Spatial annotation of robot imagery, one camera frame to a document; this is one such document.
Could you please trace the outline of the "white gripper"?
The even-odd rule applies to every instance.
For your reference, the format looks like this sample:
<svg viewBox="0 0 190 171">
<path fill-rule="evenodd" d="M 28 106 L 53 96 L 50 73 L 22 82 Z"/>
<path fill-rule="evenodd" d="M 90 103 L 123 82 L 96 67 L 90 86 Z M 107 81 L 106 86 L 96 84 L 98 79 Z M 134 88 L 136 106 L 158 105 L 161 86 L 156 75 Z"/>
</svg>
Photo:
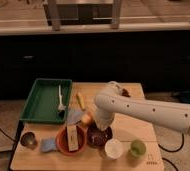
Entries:
<svg viewBox="0 0 190 171">
<path fill-rule="evenodd" d="M 97 128 L 101 131 L 106 130 L 114 120 L 115 114 L 103 109 L 97 109 L 94 114 L 94 120 Z"/>
</svg>

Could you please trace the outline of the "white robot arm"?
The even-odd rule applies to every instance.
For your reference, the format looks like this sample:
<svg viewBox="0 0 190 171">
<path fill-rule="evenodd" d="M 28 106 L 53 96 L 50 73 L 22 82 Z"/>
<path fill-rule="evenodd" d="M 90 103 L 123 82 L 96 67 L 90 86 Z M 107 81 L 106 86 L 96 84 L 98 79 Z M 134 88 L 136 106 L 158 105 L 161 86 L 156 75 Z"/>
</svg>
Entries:
<svg viewBox="0 0 190 171">
<path fill-rule="evenodd" d="M 111 81 L 95 95 L 94 120 L 100 130 L 106 130 L 120 113 L 190 136 L 190 104 L 134 99 L 123 96 L 122 90 Z"/>
</svg>

